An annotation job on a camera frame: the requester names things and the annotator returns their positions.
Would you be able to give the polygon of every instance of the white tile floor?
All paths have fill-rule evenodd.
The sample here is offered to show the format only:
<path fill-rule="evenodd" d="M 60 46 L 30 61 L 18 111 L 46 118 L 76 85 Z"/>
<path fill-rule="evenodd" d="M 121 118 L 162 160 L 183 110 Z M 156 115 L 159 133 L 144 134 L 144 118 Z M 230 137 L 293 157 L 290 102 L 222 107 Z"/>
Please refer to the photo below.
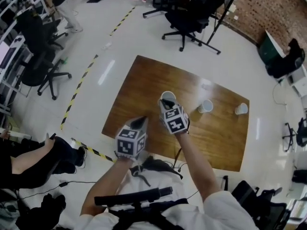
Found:
<path fill-rule="evenodd" d="M 225 174 L 230 176 L 230 188 L 241 179 L 251 185 L 263 188 L 283 187 L 283 192 L 275 201 L 285 201 L 292 174 L 292 153 L 284 153 L 287 146 L 282 141 L 285 132 L 284 123 L 289 122 L 297 128 L 303 116 L 303 108 L 298 96 L 288 83 L 275 89 L 275 98 L 287 102 L 287 109 L 276 105 L 272 98 L 272 89 L 276 81 L 266 73 L 257 49 L 249 41 L 234 31 L 221 26 L 212 40 L 212 45 L 222 53 L 217 56 L 206 47 L 186 41 L 184 52 L 179 52 L 181 41 L 173 36 L 161 40 L 164 33 L 171 32 L 166 18 L 158 14 L 143 19 L 142 13 L 148 8 L 137 7 L 111 37 L 109 34 L 126 13 L 132 8 L 128 1 L 102 0 L 99 3 L 86 3 L 87 0 L 73 0 L 77 19 L 84 31 L 71 35 L 66 43 L 62 58 L 68 57 L 67 64 L 60 71 L 68 71 L 72 79 L 66 77 L 55 82 L 58 99 L 53 101 L 47 88 L 42 96 L 32 88 L 28 98 L 18 95 L 13 103 L 13 116 L 21 124 L 21 129 L 42 141 L 45 134 L 57 133 L 67 141 L 71 137 L 87 144 L 108 156 L 113 156 L 112 139 L 101 134 L 107 115 L 118 91 L 137 55 L 153 58 L 187 70 L 215 83 L 218 83 L 250 100 L 248 137 L 240 172 L 215 170 L 221 181 Z M 205 39 L 213 28 L 208 26 Z M 85 77 L 80 92 L 69 112 L 63 130 L 60 124 L 84 71 L 95 56 L 95 64 Z M 110 61 L 114 66 L 105 81 L 98 80 Z M 59 181 L 95 181 L 112 165 L 111 162 L 88 154 L 86 167 L 78 169 L 74 175 L 52 176 L 50 180 L 34 190 L 21 190 L 21 196 L 44 192 L 59 185 Z M 185 175 L 187 196 L 196 192 L 187 167 L 182 169 Z M 62 193 L 66 196 L 67 208 L 60 218 L 60 225 L 72 228 L 78 217 L 90 184 L 68 185 L 50 193 Z M 27 199 L 30 206 L 38 206 L 44 195 Z M 190 203 L 200 205 L 198 194 Z"/>

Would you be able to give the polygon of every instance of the red brick wall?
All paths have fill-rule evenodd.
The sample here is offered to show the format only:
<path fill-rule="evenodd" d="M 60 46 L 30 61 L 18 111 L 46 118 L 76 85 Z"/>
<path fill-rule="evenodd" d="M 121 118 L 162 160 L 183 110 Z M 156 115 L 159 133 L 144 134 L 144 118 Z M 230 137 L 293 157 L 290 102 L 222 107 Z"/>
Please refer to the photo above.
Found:
<path fill-rule="evenodd" d="M 296 38 L 307 52 L 307 2 L 305 0 L 235 0 L 236 11 L 225 21 L 261 43 L 265 30 L 286 48 Z"/>

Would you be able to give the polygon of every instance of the glove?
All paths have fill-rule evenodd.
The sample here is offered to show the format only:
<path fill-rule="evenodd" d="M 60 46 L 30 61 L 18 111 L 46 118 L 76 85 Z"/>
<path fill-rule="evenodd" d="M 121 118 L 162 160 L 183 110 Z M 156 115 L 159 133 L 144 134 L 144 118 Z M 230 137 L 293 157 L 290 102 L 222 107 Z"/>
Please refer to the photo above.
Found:
<path fill-rule="evenodd" d="M 134 118 L 125 123 L 115 137 L 115 154 L 135 161 L 145 149 L 147 117 Z"/>
<path fill-rule="evenodd" d="M 162 99 L 159 101 L 160 120 L 170 134 L 187 132 L 189 129 L 189 116 L 175 99 Z"/>

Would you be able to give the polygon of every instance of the floor tape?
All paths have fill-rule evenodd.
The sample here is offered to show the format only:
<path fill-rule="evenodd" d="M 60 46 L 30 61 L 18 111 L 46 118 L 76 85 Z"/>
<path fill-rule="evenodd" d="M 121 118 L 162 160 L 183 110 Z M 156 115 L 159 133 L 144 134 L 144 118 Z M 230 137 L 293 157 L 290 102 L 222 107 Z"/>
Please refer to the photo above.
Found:
<path fill-rule="evenodd" d="M 80 141 L 77 141 L 77 140 L 74 139 L 74 138 L 71 138 L 71 139 L 72 139 L 74 142 L 76 142 L 76 143 L 78 144 L 78 146 L 84 147 L 85 149 L 87 149 L 87 150 L 90 151 L 91 153 L 93 153 L 93 154 L 95 154 L 95 155 L 98 155 L 98 156 L 100 156 L 100 157 L 103 158 L 103 159 L 109 160 L 109 161 L 111 161 L 111 162 L 115 162 L 115 160 L 112 159 L 112 158 L 110 158 L 109 156 L 104 155 L 104 154 L 102 154 L 102 153 L 96 151 L 95 149 L 86 146 L 84 143 L 82 143 L 82 142 L 80 142 Z"/>
<path fill-rule="evenodd" d="M 119 28 L 119 26 L 124 22 L 124 20 L 129 16 L 129 14 L 131 14 L 131 12 L 135 9 L 135 7 L 133 7 L 124 17 L 124 19 L 122 19 L 119 24 L 114 28 L 114 30 L 110 33 L 110 36 L 113 35 L 113 33 Z"/>
<path fill-rule="evenodd" d="M 64 115 L 64 118 L 63 118 L 63 120 L 62 120 L 62 123 L 61 123 L 61 126 L 60 126 L 61 130 L 63 130 L 64 123 L 65 123 L 65 121 L 66 121 L 66 119 L 67 119 L 67 117 L 68 117 L 68 112 L 71 110 L 71 107 L 72 107 L 72 105 L 73 105 L 73 103 L 74 103 L 74 101 L 75 101 L 75 99 L 76 99 L 76 96 L 77 96 L 77 94 L 79 93 L 79 90 L 80 90 L 80 87 L 81 87 L 81 85 L 82 85 L 82 83 L 83 83 L 83 80 L 84 80 L 84 78 L 86 77 L 87 73 L 90 71 L 91 67 L 93 66 L 93 64 L 95 63 L 95 60 L 96 60 L 97 58 L 98 58 L 98 55 L 95 55 L 95 57 L 93 58 L 92 62 L 90 63 L 90 65 L 87 67 L 85 73 L 83 74 L 83 76 L 82 76 L 82 78 L 81 78 L 81 80 L 80 80 L 80 82 L 79 82 L 79 84 L 78 84 L 78 86 L 77 86 L 77 89 L 76 89 L 75 93 L 74 93 L 73 96 L 72 96 L 71 102 L 70 102 L 69 105 L 68 105 L 68 108 L 67 108 L 67 110 L 66 110 L 66 113 L 65 113 L 65 115 Z"/>

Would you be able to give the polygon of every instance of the white paper cup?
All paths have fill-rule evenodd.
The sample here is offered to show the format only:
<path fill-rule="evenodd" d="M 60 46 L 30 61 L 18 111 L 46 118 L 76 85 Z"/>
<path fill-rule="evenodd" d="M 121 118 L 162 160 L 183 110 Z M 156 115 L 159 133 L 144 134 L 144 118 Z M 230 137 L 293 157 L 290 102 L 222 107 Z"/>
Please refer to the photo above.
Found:
<path fill-rule="evenodd" d="M 200 113 L 207 113 L 213 110 L 213 103 L 210 100 L 204 100 L 197 108 Z"/>
<path fill-rule="evenodd" d="M 176 96 L 171 91 L 164 91 L 162 95 L 160 96 L 159 100 L 162 100 L 162 99 L 176 99 Z"/>
<path fill-rule="evenodd" d="M 248 105 L 245 103 L 241 103 L 239 106 L 235 108 L 235 114 L 241 115 L 248 113 Z"/>

